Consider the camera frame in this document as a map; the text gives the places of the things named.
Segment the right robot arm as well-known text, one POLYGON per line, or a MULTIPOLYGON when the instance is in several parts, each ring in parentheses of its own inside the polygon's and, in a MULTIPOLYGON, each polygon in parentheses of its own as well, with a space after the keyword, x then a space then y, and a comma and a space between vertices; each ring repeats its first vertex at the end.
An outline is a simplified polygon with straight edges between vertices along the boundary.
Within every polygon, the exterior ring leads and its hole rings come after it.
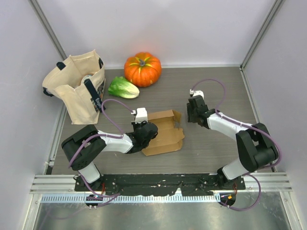
POLYGON ((216 109, 209 109, 200 95, 192 96, 187 103, 188 122, 220 132, 233 139, 238 158, 218 169, 215 185, 228 189, 242 175, 253 173, 279 159, 279 152, 266 126, 234 120, 216 109))

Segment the brown cardboard paper box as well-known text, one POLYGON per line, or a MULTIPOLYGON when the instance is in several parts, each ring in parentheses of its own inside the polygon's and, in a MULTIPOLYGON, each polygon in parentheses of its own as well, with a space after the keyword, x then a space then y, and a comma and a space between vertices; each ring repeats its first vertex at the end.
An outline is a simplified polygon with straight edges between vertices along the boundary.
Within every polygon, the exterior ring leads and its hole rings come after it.
POLYGON ((178 151, 185 137, 181 127, 182 114, 176 110, 166 110, 148 114, 148 121, 158 128, 157 136, 142 150, 145 156, 153 156, 178 151))

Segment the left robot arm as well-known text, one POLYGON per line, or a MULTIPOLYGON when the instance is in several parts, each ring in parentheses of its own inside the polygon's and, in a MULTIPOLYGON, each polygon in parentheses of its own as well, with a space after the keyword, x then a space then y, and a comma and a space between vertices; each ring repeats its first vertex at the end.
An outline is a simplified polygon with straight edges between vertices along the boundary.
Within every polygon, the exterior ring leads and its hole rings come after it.
POLYGON ((101 152, 136 153, 148 147, 158 134, 158 127, 151 122, 132 125, 133 132, 122 135, 105 133, 94 125, 87 125, 62 142, 69 167, 80 174, 80 184, 91 191, 101 188, 103 177, 94 164, 101 152))

